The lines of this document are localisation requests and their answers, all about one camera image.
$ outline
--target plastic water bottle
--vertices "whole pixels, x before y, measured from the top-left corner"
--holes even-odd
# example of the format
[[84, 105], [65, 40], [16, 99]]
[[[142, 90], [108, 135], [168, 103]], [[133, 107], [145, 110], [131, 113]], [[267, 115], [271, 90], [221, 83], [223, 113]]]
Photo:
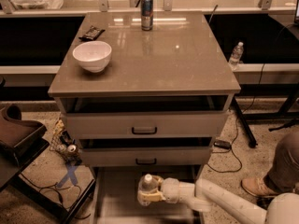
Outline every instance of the plastic water bottle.
[[138, 195], [137, 199], [139, 203], [143, 206], [150, 205], [150, 202], [142, 200], [140, 193], [151, 194], [155, 193], [158, 189], [158, 181], [150, 174], [144, 175], [141, 177], [138, 184]]
[[235, 70], [240, 62], [241, 56], [243, 54], [244, 47], [243, 42], [239, 42], [233, 49], [232, 55], [228, 64], [230, 64], [232, 70]]

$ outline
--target drawer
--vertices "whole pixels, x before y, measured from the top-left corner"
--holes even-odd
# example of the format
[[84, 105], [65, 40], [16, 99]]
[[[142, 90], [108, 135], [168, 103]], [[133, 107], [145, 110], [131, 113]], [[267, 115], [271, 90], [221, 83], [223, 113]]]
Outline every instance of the drawer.
[[74, 139], [204, 137], [220, 135], [226, 112], [66, 114], [64, 125]]
[[185, 203], [151, 203], [145, 207], [137, 202], [137, 187], [145, 174], [159, 175], [194, 182], [190, 166], [105, 167], [97, 172], [92, 214], [89, 223], [105, 224], [188, 224], [204, 223], [196, 218]]
[[158, 138], [92, 140], [79, 151], [85, 165], [149, 166], [206, 164], [212, 147], [210, 138]]

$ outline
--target metal pole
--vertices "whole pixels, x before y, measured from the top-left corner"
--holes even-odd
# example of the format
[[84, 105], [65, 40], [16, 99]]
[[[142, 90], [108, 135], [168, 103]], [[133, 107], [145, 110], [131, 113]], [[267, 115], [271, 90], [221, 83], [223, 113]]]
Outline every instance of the metal pole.
[[3, 11], [7, 14], [11, 14], [16, 10], [10, 0], [0, 0], [0, 4]]

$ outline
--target open drawer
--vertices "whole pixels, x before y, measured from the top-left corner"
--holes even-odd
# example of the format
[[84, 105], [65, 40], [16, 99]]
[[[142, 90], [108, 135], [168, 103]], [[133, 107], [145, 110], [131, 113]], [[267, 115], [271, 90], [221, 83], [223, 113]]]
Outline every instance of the open drawer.
[[211, 138], [91, 140], [80, 157], [91, 167], [196, 165], [208, 162]]
[[226, 112], [155, 112], [66, 114], [74, 139], [205, 137], [220, 135]]

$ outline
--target floor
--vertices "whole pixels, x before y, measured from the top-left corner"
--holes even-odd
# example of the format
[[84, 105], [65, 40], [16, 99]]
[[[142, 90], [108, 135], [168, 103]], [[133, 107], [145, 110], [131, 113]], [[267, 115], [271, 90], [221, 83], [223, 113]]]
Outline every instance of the floor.
[[[252, 99], [239, 99], [242, 109], [248, 107]], [[283, 100], [258, 100], [247, 112], [277, 111]], [[56, 121], [60, 117], [60, 112], [54, 102], [19, 102], [15, 103], [21, 108], [23, 119], [34, 119], [43, 122], [48, 131], [44, 138], [51, 143], [52, 134]], [[298, 110], [299, 104], [295, 104], [292, 109]], [[256, 203], [256, 198], [247, 194], [241, 187], [240, 181], [248, 176], [263, 176], [271, 167], [275, 146], [279, 139], [286, 133], [299, 131], [299, 126], [269, 132], [269, 128], [280, 126], [282, 123], [271, 122], [268, 124], [250, 125], [258, 142], [256, 148], [250, 148], [248, 138], [244, 134], [241, 124], [236, 119], [235, 111], [229, 110], [229, 118], [219, 137], [222, 140], [233, 142], [233, 152], [223, 152], [224, 149], [214, 147], [213, 154], [204, 167], [202, 177], [218, 184], [232, 193]], [[52, 148], [47, 148], [24, 172], [23, 175], [30, 179], [39, 187], [47, 187], [54, 184], [62, 186], [60, 192], [63, 195], [64, 207], [70, 206], [76, 200], [79, 189], [84, 189], [92, 178], [89, 169], [80, 165], [75, 171], [78, 183], [68, 179], [63, 182], [66, 174], [64, 159]], [[57, 193], [49, 189], [42, 189], [41, 192], [55, 202], [59, 202]], [[92, 197], [88, 198], [76, 217], [73, 224], [89, 223], [89, 214], [92, 211]], [[0, 193], [0, 223], [58, 223], [57, 219], [44, 211], [31, 200], [24, 197], [14, 188], [8, 186]], [[204, 213], [206, 224], [232, 224], [238, 223], [216, 204], [212, 211]]]

